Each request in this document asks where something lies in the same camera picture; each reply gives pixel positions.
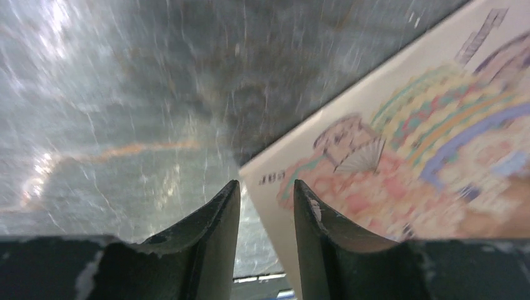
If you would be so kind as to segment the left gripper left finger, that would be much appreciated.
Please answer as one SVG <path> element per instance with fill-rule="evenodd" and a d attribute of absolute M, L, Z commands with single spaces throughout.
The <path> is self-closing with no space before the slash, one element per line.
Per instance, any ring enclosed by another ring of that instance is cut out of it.
<path fill-rule="evenodd" d="M 2 299 L 229 299 L 240 186 L 140 244 L 110 235 L 3 236 Z"/>

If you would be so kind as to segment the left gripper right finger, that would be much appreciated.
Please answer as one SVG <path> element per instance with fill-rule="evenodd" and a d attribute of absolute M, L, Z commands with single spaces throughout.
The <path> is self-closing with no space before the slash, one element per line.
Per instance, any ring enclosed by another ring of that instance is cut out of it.
<path fill-rule="evenodd" d="M 528 239 L 409 239 L 374 234 L 294 183 L 304 299 L 528 299 Z"/>

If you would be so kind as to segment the paper takeout bag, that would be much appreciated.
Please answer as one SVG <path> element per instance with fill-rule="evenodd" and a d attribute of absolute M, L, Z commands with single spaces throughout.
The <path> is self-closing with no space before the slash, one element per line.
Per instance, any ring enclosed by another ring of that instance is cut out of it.
<path fill-rule="evenodd" d="M 240 174 L 298 299 L 296 180 L 397 243 L 529 240 L 529 2 L 470 2 Z"/>

